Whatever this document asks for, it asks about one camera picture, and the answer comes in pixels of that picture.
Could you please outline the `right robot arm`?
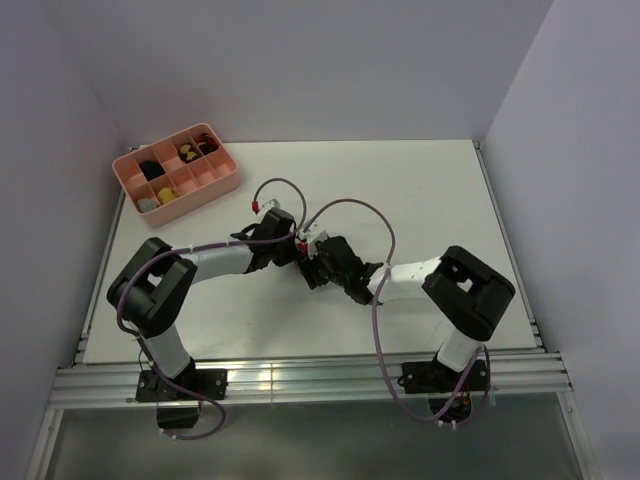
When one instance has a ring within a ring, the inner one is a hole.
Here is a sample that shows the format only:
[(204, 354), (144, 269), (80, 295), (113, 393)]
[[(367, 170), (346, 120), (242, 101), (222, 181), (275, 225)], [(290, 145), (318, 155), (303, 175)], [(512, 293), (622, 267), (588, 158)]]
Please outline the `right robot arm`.
[(361, 260), (342, 236), (304, 233), (296, 237), (296, 264), (310, 289), (329, 282), (360, 305), (429, 300), (453, 327), (437, 351), (435, 383), (452, 390), (468, 374), (467, 364), (489, 341), (515, 296), (514, 285), (461, 246), (422, 262), (388, 267)]

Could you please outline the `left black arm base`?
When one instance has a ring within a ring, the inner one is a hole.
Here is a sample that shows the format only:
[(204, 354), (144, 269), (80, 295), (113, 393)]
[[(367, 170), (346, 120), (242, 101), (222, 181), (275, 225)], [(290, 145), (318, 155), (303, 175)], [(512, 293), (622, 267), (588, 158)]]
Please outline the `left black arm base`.
[[(194, 369), (168, 381), (154, 370), (144, 370), (134, 400), (156, 405), (156, 423), (163, 434), (179, 440), (202, 439), (220, 431), (225, 423), (226, 411), (220, 401), (225, 398), (227, 380), (226, 369)], [(205, 404), (215, 407), (220, 418), (210, 430), (193, 433)]]

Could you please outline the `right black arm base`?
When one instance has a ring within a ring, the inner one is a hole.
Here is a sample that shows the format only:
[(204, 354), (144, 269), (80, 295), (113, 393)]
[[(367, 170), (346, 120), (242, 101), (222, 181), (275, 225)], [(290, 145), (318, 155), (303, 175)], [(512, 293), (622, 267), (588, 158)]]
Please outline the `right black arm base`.
[(489, 404), (490, 365), (485, 360), (476, 359), (461, 372), (451, 370), (437, 359), (405, 362), (401, 369), (397, 383), (405, 394), (447, 395), (428, 400), (439, 426), (458, 427)]

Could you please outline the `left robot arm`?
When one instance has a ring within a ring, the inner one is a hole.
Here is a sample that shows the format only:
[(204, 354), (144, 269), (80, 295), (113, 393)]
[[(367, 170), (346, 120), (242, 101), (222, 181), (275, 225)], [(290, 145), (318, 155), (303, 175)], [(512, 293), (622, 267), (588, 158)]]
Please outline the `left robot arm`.
[(270, 263), (285, 265), (294, 251), (294, 217), (271, 207), (258, 221), (219, 248), (179, 253), (157, 237), (147, 239), (107, 291), (107, 301), (135, 326), (136, 335), (162, 372), (159, 388), (183, 399), (195, 386), (195, 361), (175, 321), (190, 287), (205, 280), (253, 273)]

